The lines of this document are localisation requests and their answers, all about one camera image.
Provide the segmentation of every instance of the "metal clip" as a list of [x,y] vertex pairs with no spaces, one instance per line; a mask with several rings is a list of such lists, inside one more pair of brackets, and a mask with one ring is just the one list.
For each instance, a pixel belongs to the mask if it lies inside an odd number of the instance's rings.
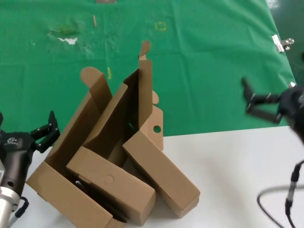
[[272,36],[272,40],[274,41],[278,52],[284,52],[285,50],[288,51],[290,50],[290,45],[294,44],[294,39],[288,38],[280,41],[278,35]]

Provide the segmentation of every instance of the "circular hole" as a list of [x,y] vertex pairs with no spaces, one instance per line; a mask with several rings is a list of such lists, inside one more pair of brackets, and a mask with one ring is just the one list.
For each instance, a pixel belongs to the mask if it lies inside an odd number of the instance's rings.
[[155,133],[159,133],[159,132],[161,132],[162,129],[161,129],[160,126],[154,126],[153,130],[154,130]]
[[8,185],[11,186],[11,187],[14,187],[14,183],[11,182],[11,181],[8,182]]

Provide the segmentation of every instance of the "logo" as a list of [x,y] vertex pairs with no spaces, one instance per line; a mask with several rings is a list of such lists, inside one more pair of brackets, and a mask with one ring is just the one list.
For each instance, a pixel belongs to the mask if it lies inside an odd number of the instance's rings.
[[16,139],[16,138],[14,138],[14,137],[9,138],[9,139],[7,140],[7,142],[6,142],[6,144],[5,144],[5,145],[7,145],[7,144],[18,145],[18,143],[17,143],[17,139]]

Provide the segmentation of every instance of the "silver metal cylinder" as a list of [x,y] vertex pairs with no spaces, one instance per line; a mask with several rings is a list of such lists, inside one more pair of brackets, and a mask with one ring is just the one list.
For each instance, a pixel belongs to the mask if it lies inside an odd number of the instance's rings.
[[7,228],[10,215],[17,210],[20,197],[13,190],[0,187],[0,228]]

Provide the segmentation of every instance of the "cardboard tab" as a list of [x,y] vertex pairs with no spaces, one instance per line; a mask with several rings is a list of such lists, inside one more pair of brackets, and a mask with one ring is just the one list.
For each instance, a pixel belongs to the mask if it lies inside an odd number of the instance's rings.
[[123,147],[179,217],[198,204],[200,191],[143,132],[138,131]]
[[105,75],[94,67],[86,67],[82,69],[80,78],[90,89],[90,94],[102,113],[112,98]]
[[141,51],[140,51],[139,56],[138,56],[139,60],[146,60],[147,59],[146,55],[147,55],[148,51],[150,50],[150,48],[151,48],[151,43],[149,41],[144,41],[142,43]]
[[98,154],[81,147],[67,165],[118,203],[130,219],[143,225],[155,204],[155,190]]

